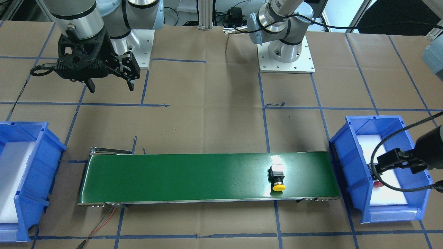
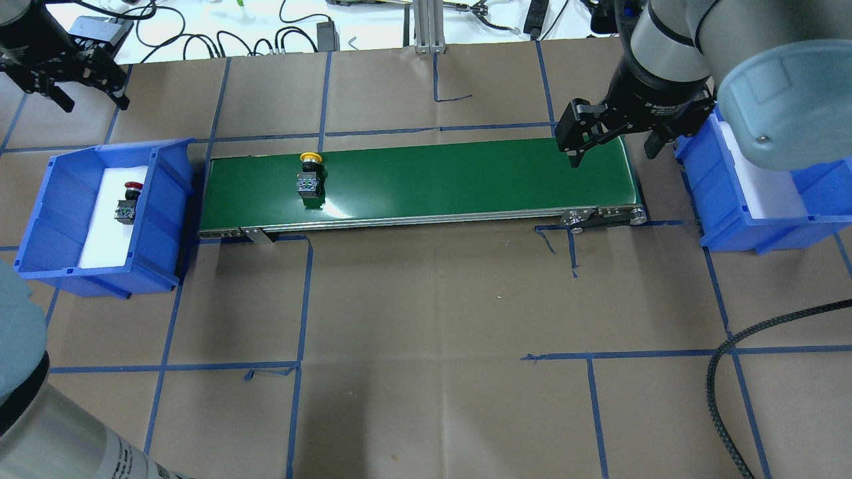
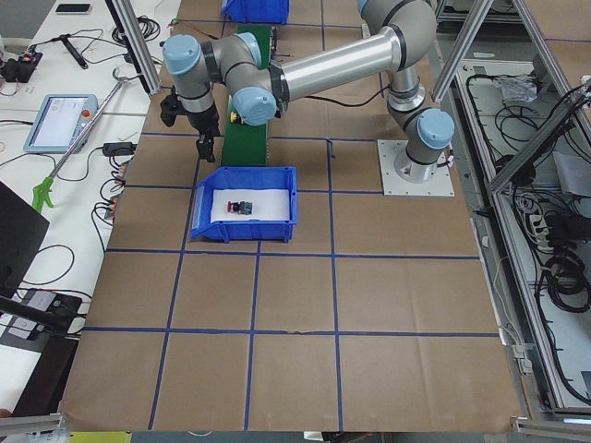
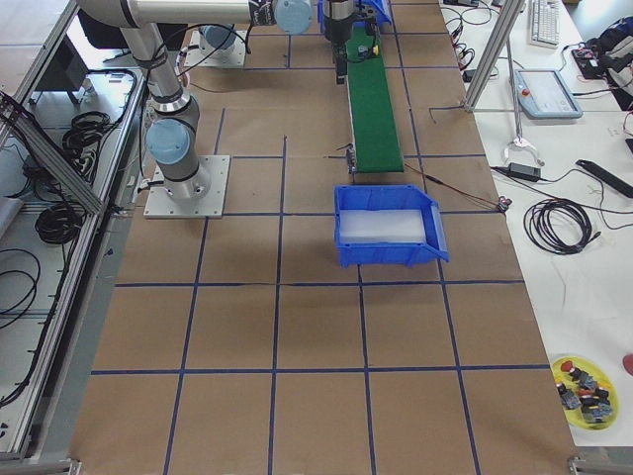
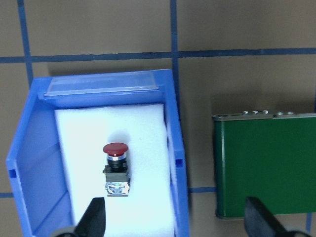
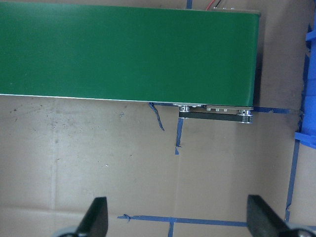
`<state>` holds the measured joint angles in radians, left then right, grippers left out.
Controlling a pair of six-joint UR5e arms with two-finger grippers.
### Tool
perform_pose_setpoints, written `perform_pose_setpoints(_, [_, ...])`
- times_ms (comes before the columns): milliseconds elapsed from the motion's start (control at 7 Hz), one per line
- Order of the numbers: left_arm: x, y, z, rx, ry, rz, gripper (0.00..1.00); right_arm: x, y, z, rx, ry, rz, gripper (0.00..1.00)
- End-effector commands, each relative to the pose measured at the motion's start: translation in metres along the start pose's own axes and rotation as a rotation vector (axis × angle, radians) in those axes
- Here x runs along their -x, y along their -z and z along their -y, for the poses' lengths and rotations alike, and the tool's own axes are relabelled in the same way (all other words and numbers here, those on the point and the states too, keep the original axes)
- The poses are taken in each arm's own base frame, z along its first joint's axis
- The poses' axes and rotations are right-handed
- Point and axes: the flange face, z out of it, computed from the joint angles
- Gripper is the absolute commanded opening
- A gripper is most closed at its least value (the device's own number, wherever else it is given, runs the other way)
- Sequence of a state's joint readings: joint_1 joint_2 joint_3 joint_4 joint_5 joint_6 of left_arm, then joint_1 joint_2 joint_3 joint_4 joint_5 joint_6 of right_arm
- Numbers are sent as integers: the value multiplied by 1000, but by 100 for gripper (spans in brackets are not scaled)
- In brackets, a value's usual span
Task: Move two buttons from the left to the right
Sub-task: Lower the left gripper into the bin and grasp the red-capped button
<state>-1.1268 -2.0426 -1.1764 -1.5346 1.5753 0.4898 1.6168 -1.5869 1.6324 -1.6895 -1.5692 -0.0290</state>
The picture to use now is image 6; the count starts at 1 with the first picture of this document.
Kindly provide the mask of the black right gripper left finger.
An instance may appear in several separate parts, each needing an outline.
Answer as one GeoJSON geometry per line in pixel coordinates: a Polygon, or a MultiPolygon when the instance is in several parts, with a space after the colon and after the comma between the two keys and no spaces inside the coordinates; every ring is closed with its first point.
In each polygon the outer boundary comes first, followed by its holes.
{"type": "Polygon", "coordinates": [[[106,197],[96,197],[75,231],[76,237],[105,237],[108,231],[106,197]]]}

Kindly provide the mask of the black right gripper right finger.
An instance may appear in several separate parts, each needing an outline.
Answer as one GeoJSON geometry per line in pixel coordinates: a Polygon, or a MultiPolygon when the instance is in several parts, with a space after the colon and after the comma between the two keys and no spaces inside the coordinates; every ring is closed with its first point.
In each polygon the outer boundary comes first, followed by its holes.
{"type": "Polygon", "coordinates": [[[247,197],[246,223],[253,237],[278,237],[289,230],[285,222],[259,195],[247,197]]]}

